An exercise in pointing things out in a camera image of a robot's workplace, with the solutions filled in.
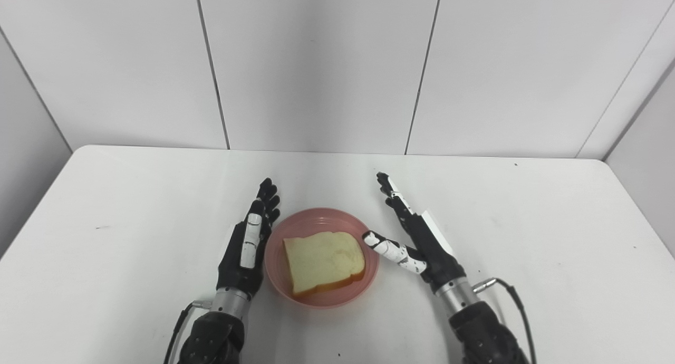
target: black cable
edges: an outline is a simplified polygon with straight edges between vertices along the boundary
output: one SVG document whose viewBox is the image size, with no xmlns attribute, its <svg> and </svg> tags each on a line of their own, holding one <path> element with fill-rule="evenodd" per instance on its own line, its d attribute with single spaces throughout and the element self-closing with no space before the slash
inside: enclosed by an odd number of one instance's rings
<svg viewBox="0 0 675 364">
<path fill-rule="evenodd" d="M 530 330 L 530 322 L 527 320 L 527 314 L 525 314 L 525 306 L 523 305 L 523 302 L 520 300 L 520 297 L 518 297 L 518 292 L 516 292 L 516 288 L 509 285 L 508 282 L 502 280 L 501 278 L 495 278 L 495 280 L 499 285 L 502 285 L 503 287 L 506 288 L 506 291 L 508 292 L 508 294 L 510 294 L 511 298 L 513 299 L 513 302 L 518 307 L 518 310 L 520 311 L 520 316 L 523 317 L 523 325 L 525 325 L 527 344 L 530 346 L 530 360 L 532 364 L 537 364 L 537 357 L 535 356 L 535 343 L 532 340 L 532 331 Z"/>
<path fill-rule="evenodd" d="M 173 351 L 173 345 L 176 344 L 176 337 L 178 337 L 178 332 L 180 331 L 180 328 L 183 327 L 185 318 L 188 318 L 190 309 L 192 309 L 192 302 L 188 304 L 188 306 L 183 311 L 180 312 L 178 321 L 176 321 L 176 327 L 173 328 L 171 340 L 169 340 L 169 347 L 167 347 L 167 354 L 166 356 L 164 356 L 164 364 L 169 364 L 169 358 L 171 357 L 171 352 Z"/>
</svg>

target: bread crust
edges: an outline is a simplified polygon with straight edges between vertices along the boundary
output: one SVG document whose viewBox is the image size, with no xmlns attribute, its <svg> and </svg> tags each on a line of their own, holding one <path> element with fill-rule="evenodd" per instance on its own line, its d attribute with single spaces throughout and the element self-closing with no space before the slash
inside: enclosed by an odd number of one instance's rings
<svg viewBox="0 0 675 364">
<path fill-rule="evenodd" d="M 312 294 L 316 293 L 321 293 L 321 292 L 328 292 L 330 290 L 335 290 L 335 289 L 340 289 L 343 288 L 347 285 L 352 284 L 352 282 L 360 281 L 363 280 L 363 276 L 366 273 L 366 265 L 363 266 L 363 270 L 359 273 L 352 274 L 350 275 L 349 278 L 345 278 L 344 280 L 336 281 L 336 282 L 331 282 L 330 284 L 319 284 L 316 285 L 315 287 L 311 289 L 304 290 L 303 292 L 293 292 L 293 297 L 294 298 L 302 298 L 306 296 L 310 296 Z"/>
</svg>

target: white table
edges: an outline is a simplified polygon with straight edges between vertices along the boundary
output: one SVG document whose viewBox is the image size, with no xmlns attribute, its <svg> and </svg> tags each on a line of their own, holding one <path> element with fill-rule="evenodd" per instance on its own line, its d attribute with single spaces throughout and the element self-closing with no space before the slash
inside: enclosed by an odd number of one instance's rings
<svg viewBox="0 0 675 364">
<path fill-rule="evenodd" d="M 212 296 L 267 176 L 282 218 L 339 208 L 410 244 L 378 171 L 415 210 L 431 208 L 472 282 L 516 285 L 541 363 L 675 360 L 675 260 L 597 160 L 86 146 L 0 260 L 0 362 L 161 362 L 179 311 Z M 506 292 L 481 297 L 526 350 Z M 385 261 L 337 309 L 304 309 L 265 282 L 243 363 L 459 363 L 443 315 L 419 278 Z"/>
</svg>

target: wall seam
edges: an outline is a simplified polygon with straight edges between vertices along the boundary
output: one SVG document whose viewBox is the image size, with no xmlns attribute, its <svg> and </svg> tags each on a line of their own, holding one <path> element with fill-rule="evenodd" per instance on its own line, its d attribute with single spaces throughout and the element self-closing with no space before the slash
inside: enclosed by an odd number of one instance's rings
<svg viewBox="0 0 675 364">
<path fill-rule="evenodd" d="M 431 49 L 431 40 L 433 38 L 433 31 L 436 28 L 436 18 L 438 17 L 438 8 L 440 8 L 441 0 L 436 0 L 436 10 L 433 13 L 433 21 L 431 21 L 431 32 L 429 33 L 429 42 L 427 42 L 427 51 L 424 55 L 424 64 L 422 64 L 422 75 L 420 76 L 420 84 L 417 87 L 417 95 L 415 97 L 415 105 L 412 109 L 412 119 L 410 119 L 410 129 L 408 129 L 408 139 L 406 140 L 406 149 L 403 151 L 404 155 L 408 154 L 408 146 L 410 145 L 410 136 L 412 136 L 412 126 L 415 122 L 415 115 L 417 114 L 417 104 L 420 101 L 420 94 L 422 93 L 422 82 L 424 81 L 424 73 L 427 70 L 427 61 L 429 61 L 429 51 Z"/>
<path fill-rule="evenodd" d="M 578 150 L 578 151 L 576 152 L 576 154 L 574 155 L 574 158 L 579 157 L 579 155 L 581 154 L 581 150 L 583 150 L 584 146 L 586 146 L 586 143 L 588 143 L 588 141 L 590 140 L 591 136 L 593 135 L 593 132 L 594 132 L 595 129 L 598 127 L 598 124 L 600 124 L 600 121 L 603 119 L 603 117 L 605 117 L 605 113 L 607 112 L 607 109 L 609 109 L 610 106 L 612 105 L 612 102 L 614 102 L 614 99 L 616 98 L 616 95 L 621 91 L 621 88 L 623 87 L 624 83 L 626 83 L 627 78 L 628 78 L 629 76 L 631 76 L 632 70 L 635 68 L 635 65 L 638 63 L 638 61 L 639 61 L 640 58 L 642 57 L 642 54 L 644 53 L 644 51 L 645 51 L 645 50 L 647 49 L 647 47 L 649 46 L 649 43 L 651 42 L 652 38 L 653 38 L 654 35 L 656 34 L 656 31 L 659 30 L 659 27 L 661 27 L 661 23 L 663 23 L 663 20 L 665 20 L 666 16 L 667 16 L 668 13 L 670 12 L 670 8 L 672 8 L 673 3 L 675 3 L 675 0 L 672 0 L 672 1 L 670 2 L 670 5 L 668 5 L 668 8 L 666 8 L 666 12 L 663 13 L 663 16 L 661 16 L 661 20 L 659 20 L 658 24 L 656 24 L 656 27 L 655 27 L 654 30 L 651 32 L 651 35 L 649 35 L 649 38 L 648 38 L 647 42 L 644 44 L 644 46 L 643 46 L 642 49 L 640 50 L 639 54 L 637 54 L 637 58 L 635 59 L 635 61 L 633 61 L 632 65 L 631 65 L 631 68 L 629 68 L 628 72 L 627 72 L 626 75 L 624 76 L 624 79 L 621 81 L 621 83 L 619 83 L 619 86 L 617 87 L 616 91 L 614 92 L 614 94 L 613 94 L 612 97 L 610 98 L 610 101 L 607 103 L 607 106 L 605 107 L 605 109 L 603 109 L 602 113 L 600 114 L 600 117 L 598 118 L 598 120 L 597 120 L 597 121 L 595 122 L 595 124 L 593 125 L 593 128 L 592 128 L 591 131 L 589 132 L 589 135 L 586 136 L 586 139 L 585 139 L 584 142 L 581 144 L 581 147 L 579 148 L 579 150 Z"/>
<path fill-rule="evenodd" d="M 215 68 L 213 66 L 213 56 L 211 54 L 210 43 L 209 43 L 209 34 L 207 33 L 207 24 L 204 20 L 204 10 L 202 9 L 202 0 L 197 0 L 197 10 L 199 11 L 199 20 L 202 25 L 202 33 L 204 34 L 204 43 L 207 48 L 207 56 L 209 58 L 209 66 L 211 77 L 213 78 L 213 88 L 215 90 L 215 98 L 218 103 L 218 112 L 220 113 L 220 122 L 223 125 L 223 134 L 225 135 L 225 145 L 229 149 L 229 137 L 227 135 L 227 127 L 225 125 L 225 114 L 223 113 L 223 103 L 220 98 L 220 90 L 218 88 L 218 79 L 215 74 Z"/>
<path fill-rule="evenodd" d="M 61 128 L 56 123 L 56 120 L 54 119 L 54 116 L 49 111 L 49 108 L 44 103 L 44 100 L 43 100 L 42 96 L 40 95 L 40 92 L 38 91 L 37 87 L 35 87 L 35 83 L 33 83 L 33 80 L 31 79 L 31 76 L 28 74 L 28 72 L 26 71 L 26 68 L 24 67 L 24 64 L 21 62 L 21 59 L 19 59 L 19 55 L 16 53 L 16 50 L 12 46 L 12 43 L 9 42 L 9 38 L 7 37 L 7 34 L 5 34 L 5 31 L 3 30 L 2 26 L 0 26 L 0 35 L 2 35 L 2 38 L 7 43 L 7 46 L 9 46 L 9 51 L 12 52 L 12 56 L 14 56 L 14 59 L 16 59 L 16 62 L 19 63 L 19 67 L 21 68 L 21 71 L 24 73 L 24 76 L 26 77 L 29 84 L 31 85 L 31 88 L 35 92 L 36 97 L 38 98 L 38 100 L 40 100 L 40 104 L 43 106 L 44 112 L 46 112 L 46 114 L 49 117 L 49 119 L 51 120 L 51 123 L 53 124 L 54 128 L 59 133 L 59 136 L 61 136 L 61 140 L 63 140 L 63 143 L 65 144 L 65 147 L 68 148 L 68 151 L 70 151 L 70 154 L 73 154 L 73 149 L 70 147 L 70 144 L 68 143 L 68 140 L 65 139 L 65 135 L 63 135 L 63 131 L 61 131 Z"/>
</svg>

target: silver cylindrical joint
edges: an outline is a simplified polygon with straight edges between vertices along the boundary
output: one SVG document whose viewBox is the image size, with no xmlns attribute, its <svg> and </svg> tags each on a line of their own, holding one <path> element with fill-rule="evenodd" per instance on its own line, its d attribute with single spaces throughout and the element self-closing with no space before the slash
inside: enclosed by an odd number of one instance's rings
<svg viewBox="0 0 675 364">
<path fill-rule="evenodd" d="M 241 319 L 246 311 L 248 301 L 250 301 L 248 294 L 239 289 L 221 288 L 216 290 L 210 311 L 230 314 Z"/>
<path fill-rule="evenodd" d="M 466 277 L 456 278 L 436 290 L 436 296 L 443 300 L 450 316 L 480 301 L 473 292 Z"/>
<path fill-rule="evenodd" d="M 488 278 L 487 280 L 481 281 L 478 284 L 473 285 L 473 292 L 478 294 L 479 292 L 482 292 L 483 290 L 489 288 L 490 286 L 494 285 L 497 283 L 497 279 L 492 277 Z"/>
</svg>

